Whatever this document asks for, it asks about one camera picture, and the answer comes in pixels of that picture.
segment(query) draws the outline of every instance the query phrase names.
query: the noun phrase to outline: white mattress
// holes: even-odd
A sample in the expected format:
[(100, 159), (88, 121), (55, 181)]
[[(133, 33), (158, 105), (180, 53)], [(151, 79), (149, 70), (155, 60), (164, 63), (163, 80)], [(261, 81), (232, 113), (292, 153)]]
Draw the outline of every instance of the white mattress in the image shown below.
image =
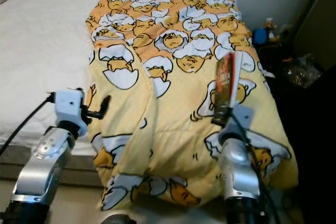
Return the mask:
[[(46, 92), (90, 83), (93, 46), (85, 20), (98, 0), (8, 0), (0, 5), (0, 144), (47, 96)], [(54, 125), (47, 104), (13, 140), (31, 146)], [(83, 137), (74, 155), (94, 155)]]

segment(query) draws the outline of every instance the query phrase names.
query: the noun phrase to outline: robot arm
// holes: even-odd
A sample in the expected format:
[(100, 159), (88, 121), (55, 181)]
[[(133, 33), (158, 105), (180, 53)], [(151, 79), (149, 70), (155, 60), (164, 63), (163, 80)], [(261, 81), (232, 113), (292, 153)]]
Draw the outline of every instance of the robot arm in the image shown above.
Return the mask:
[(71, 155), (75, 140), (87, 132), (90, 117), (102, 118), (110, 98), (99, 112), (87, 111), (81, 90), (54, 93), (56, 127), (46, 133), (31, 149), (31, 157), (22, 169), (10, 203), (2, 218), (4, 224), (45, 223), (60, 181), (60, 175)]
[(222, 171), (227, 223), (268, 223), (265, 206), (260, 204), (259, 177), (252, 167), (247, 144), (243, 142), (243, 134), (246, 134), (246, 129), (250, 126), (253, 110), (236, 105), (231, 113), (235, 115), (244, 132), (230, 117), (218, 136), (218, 141), (223, 146), (218, 162)]

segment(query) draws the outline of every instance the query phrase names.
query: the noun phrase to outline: black wire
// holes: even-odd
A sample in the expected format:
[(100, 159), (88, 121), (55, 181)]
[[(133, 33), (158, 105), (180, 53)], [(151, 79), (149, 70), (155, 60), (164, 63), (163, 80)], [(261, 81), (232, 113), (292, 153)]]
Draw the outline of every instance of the black wire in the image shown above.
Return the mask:
[(22, 129), (22, 127), (28, 122), (28, 120), (30, 118), (32, 118), (33, 115), (35, 115), (35, 113), (37, 111), (39, 111), (44, 104), (46, 104), (47, 102), (53, 101), (54, 99), (54, 95), (51, 94), (46, 100), (44, 100), (31, 114), (29, 114), (29, 116), (23, 120), (23, 122), (16, 128), (16, 130), (10, 135), (10, 137), (7, 139), (7, 141), (3, 144), (3, 146), (0, 149), (0, 156), (3, 154), (3, 152), (7, 149), (7, 147), (9, 146), (9, 144), (11, 143), (11, 141), (13, 140), (13, 138), (16, 136), (16, 134)]
[(242, 134), (242, 137), (243, 137), (243, 141), (245, 142), (245, 145), (246, 145), (246, 148), (247, 150), (250, 152), (252, 158), (253, 158), (253, 161), (254, 161), (254, 164), (252, 167), (255, 169), (255, 172), (257, 174), (257, 177), (258, 177), (258, 180), (259, 180), (259, 187), (260, 187), (260, 191), (261, 191), (261, 194), (262, 195), (266, 195), (267, 199), (268, 199), (268, 203), (272, 209), (272, 212), (274, 214), (274, 220), (275, 220), (275, 223), (276, 224), (281, 224), (280, 222), (280, 218), (279, 218), (279, 215), (278, 215), (278, 211), (274, 205), (274, 202), (273, 202), (273, 199), (271, 198), (271, 196), (269, 195), (267, 189), (266, 189), (266, 186), (265, 184), (263, 183), (261, 177), (260, 177), (260, 167), (257, 165), (258, 164), (258, 159), (256, 157), (256, 154), (255, 152), (252, 150), (252, 145), (250, 143), (250, 140), (247, 138), (246, 136), (246, 133), (245, 133), (245, 129), (244, 127), (241, 125), (241, 123), (239, 122), (239, 120), (237, 119), (237, 117), (233, 114), (233, 112), (231, 111), (230, 113), (230, 116), (233, 118), (233, 120), (235, 121), (235, 123), (237, 124), (241, 134)]

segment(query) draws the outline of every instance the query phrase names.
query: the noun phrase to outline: cartoon egg character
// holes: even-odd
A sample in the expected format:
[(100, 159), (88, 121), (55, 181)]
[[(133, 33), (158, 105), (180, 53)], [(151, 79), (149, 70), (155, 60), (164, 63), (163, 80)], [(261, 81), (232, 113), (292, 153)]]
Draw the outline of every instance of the cartoon egg character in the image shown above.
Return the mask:
[(188, 43), (188, 34), (183, 31), (169, 29), (155, 38), (154, 45), (158, 50), (175, 52)]
[(114, 164), (119, 162), (124, 147), (131, 137), (132, 134), (120, 134), (115, 136), (102, 137), (102, 144), (106, 151), (113, 156)]
[(156, 10), (152, 11), (153, 17), (164, 17), (169, 12), (169, 9), (174, 5), (171, 0), (156, 0), (154, 1), (154, 6)]
[(112, 45), (99, 49), (99, 59), (107, 61), (105, 77), (119, 89), (129, 89), (138, 80), (138, 70), (133, 69), (133, 54), (123, 45)]
[(155, 18), (143, 15), (136, 19), (136, 26), (133, 32), (136, 36), (140, 34), (145, 34), (154, 25), (155, 25)]
[(257, 85), (253, 81), (240, 78), (238, 80), (236, 104), (243, 103), (248, 95), (250, 95), (251, 90), (255, 89), (256, 86)]
[(119, 9), (127, 0), (107, 0), (107, 4), (111, 10)]
[[(222, 33), (217, 36), (217, 42), (220, 44), (215, 48), (215, 56), (216, 59), (222, 59), (225, 55), (227, 55), (230, 51), (235, 50), (237, 46), (250, 46), (249, 40), (246, 38), (245, 34), (231, 34), (229, 32)], [(245, 57), (245, 62), (250, 62), (252, 66), (252, 56), (248, 53), (244, 53), (243, 57)], [(246, 69), (248, 72), (252, 72), (255, 68), (255, 64), (253, 62), (253, 67), (251, 69)]]
[(172, 13), (155, 19), (156, 24), (162, 24), (166, 29), (172, 29), (178, 21), (178, 13)]
[(114, 14), (108, 18), (111, 25), (117, 31), (132, 31), (135, 27), (135, 20), (127, 14)]
[(172, 179), (170, 179), (170, 194), (172, 199), (181, 206), (195, 207), (201, 202), (200, 198), (194, 196), (186, 189), (186, 187), (180, 185)]
[(173, 71), (173, 64), (167, 57), (155, 56), (147, 60), (144, 67), (153, 78), (156, 97), (161, 97), (169, 88), (171, 82), (168, 74)]
[(117, 32), (113, 27), (97, 27), (91, 34), (92, 42), (96, 42), (97, 40), (117, 40), (117, 39), (125, 39), (124, 34)]
[(209, 29), (195, 30), (190, 34), (191, 44), (197, 50), (209, 50), (215, 45), (215, 34)]
[(222, 31), (234, 31), (238, 28), (239, 20), (234, 13), (217, 14), (217, 27)]
[(106, 211), (116, 206), (123, 198), (129, 195), (132, 198), (133, 191), (136, 190), (142, 181), (141, 176), (132, 174), (117, 174), (111, 177), (106, 186), (106, 191), (101, 198), (102, 211)]
[(216, 81), (212, 81), (208, 84), (206, 97), (197, 109), (199, 116), (213, 116), (215, 109), (215, 88)]
[(144, 13), (148, 13), (150, 12), (153, 7), (154, 4), (153, 3), (140, 3), (140, 2), (133, 2), (131, 4), (131, 7), (133, 8), (133, 10), (135, 12), (144, 12)]
[(196, 6), (187, 6), (179, 10), (179, 21), (182, 22), (185, 19), (197, 18), (202, 16), (205, 13), (204, 9), (198, 9)]
[(178, 67), (186, 73), (198, 72), (204, 61), (211, 59), (211, 56), (210, 50), (197, 50), (191, 43), (173, 54)]
[(215, 14), (205, 13), (197, 18), (187, 19), (183, 22), (183, 28), (187, 31), (204, 29), (216, 25), (218, 18)]
[(188, 6), (194, 6), (196, 5), (200, 0), (182, 0), (185, 5)]
[(253, 131), (247, 131), (247, 137), (254, 147), (253, 151), (256, 154), (260, 170), (265, 174), (274, 172), (282, 159), (291, 159), (291, 154), (284, 145)]

